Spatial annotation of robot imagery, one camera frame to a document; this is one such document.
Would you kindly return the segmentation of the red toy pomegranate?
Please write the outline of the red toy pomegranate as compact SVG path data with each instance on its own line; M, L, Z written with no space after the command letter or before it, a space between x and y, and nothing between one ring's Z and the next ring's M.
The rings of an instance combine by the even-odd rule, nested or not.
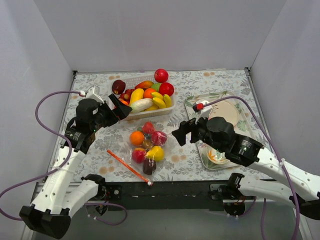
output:
M167 138L167 135L162 131L154 131L151 135L151 141L155 146L164 146Z

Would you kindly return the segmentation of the orange toy orange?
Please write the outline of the orange toy orange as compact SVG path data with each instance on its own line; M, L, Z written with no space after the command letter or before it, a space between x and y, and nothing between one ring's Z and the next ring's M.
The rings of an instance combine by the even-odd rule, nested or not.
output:
M129 136L129 141L133 146L141 146L145 140L145 136L141 131L134 131Z

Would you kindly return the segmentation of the red toy apple back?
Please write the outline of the red toy apple back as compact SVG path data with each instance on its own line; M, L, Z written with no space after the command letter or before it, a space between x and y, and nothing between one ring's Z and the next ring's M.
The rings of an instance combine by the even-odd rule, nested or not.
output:
M153 132L155 132L155 127L154 125L150 122L150 121L147 121L143 127L142 127L142 131L145 133L145 134L152 134Z

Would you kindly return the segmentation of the yellow toy peach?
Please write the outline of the yellow toy peach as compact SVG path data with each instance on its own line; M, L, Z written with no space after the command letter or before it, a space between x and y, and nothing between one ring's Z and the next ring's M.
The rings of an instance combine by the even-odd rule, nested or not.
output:
M153 146L145 155L147 159L161 162L165 158L165 151L161 146Z

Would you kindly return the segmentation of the brown yellow toy fruit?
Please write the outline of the brown yellow toy fruit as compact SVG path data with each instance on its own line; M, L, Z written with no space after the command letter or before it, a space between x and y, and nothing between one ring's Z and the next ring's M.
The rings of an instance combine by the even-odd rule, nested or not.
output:
M153 147L153 143L150 139L145 139L143 142L142 142L142 147L146 150L150 150L152 147Z

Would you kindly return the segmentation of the clear zip top bag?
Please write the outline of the clear zip top bag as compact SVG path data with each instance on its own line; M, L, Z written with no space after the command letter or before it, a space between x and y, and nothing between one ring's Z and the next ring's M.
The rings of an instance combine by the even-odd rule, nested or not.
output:
M128 149L115 154L111 150L107 153L127 168L133 175L152 186L153 174L157 166L165 160L169 137L155 125L147 121L128 137Z

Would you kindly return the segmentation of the red yellow toy mango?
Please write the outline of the red yellow toy mango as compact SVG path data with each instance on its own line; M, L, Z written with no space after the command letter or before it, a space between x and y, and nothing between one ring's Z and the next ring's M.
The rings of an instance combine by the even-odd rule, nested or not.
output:
M145 160L145 156L146 150L144 148L135 148L131 154L132 160L137 164L143 163Z

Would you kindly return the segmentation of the dark purple toy plum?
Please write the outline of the dark purple toy plum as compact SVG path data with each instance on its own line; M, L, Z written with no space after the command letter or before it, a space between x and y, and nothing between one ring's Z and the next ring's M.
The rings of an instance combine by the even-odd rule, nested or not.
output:
M145 159L142 166L142 171L144 174L151 176L156 170L157 165L153 159Z

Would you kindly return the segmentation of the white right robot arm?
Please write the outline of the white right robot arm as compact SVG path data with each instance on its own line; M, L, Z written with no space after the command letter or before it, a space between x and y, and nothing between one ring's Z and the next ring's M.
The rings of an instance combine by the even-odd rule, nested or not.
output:
M271 177L272 181L257 180L241 173L232 173L224 193L232 199L240 196L265 198L298 209L300 214L313 220L320 218L320 178L286 161L279 162L275 154L251 137L235 132L233 125L223 117L195 118L182 121L172 131L180 146L202 141L227 160Z

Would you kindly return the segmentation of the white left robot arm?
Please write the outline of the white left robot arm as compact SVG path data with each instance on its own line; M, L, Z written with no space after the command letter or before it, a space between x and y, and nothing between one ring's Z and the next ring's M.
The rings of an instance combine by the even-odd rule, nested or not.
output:
M86 157L101 128L111 127L125 119L131 108L114 94L109 95L114 108L94 93L87 93L78 102L75 117L65 129L65 143L58 151L50 174L29 206L23 206L19 216L33 231L57 240L68 231L75 213L89 200L105 201L110 196L104 177L89 174L71 193L67 189L78 165Z

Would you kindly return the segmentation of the red toy apple top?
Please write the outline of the red toy apple top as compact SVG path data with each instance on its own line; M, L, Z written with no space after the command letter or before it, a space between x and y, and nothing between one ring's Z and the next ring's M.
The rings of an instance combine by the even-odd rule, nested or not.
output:
M159 68L154 72L154 80L158 83L165 83L169 79L169 73L163 69Z

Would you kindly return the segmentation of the red toy cherry cluster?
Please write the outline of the red toy cherry cluster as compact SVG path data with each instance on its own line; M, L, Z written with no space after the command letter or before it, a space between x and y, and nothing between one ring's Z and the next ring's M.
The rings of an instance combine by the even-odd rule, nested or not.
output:
M133 93L134 89L126 89L121 95L120 95L120 99L123 99L125 101L130 101L131 99L131 95Z

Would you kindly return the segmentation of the white toy radish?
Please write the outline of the white toy radish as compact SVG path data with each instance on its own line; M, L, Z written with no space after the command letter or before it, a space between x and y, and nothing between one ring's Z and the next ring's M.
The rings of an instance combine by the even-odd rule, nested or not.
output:
M130 107L132 108L131 113L140 113L153 105L151 98L143 98L133 102Z

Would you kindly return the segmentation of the small floral bowl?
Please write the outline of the small floral bowl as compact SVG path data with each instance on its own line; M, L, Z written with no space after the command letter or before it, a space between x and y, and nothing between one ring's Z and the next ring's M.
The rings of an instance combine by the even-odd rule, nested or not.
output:
M224 153L221 153L212 147L207 148L206 156L212 163L216 165L225 165L229 162Z

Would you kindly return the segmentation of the green toy fruit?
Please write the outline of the green toy fruit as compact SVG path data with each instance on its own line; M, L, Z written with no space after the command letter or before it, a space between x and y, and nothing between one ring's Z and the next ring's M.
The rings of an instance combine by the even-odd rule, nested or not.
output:
M161 86L161 83L157 82L157 83L154 83L151 86L151 88L154 89L156 92L159 92L160 86Z

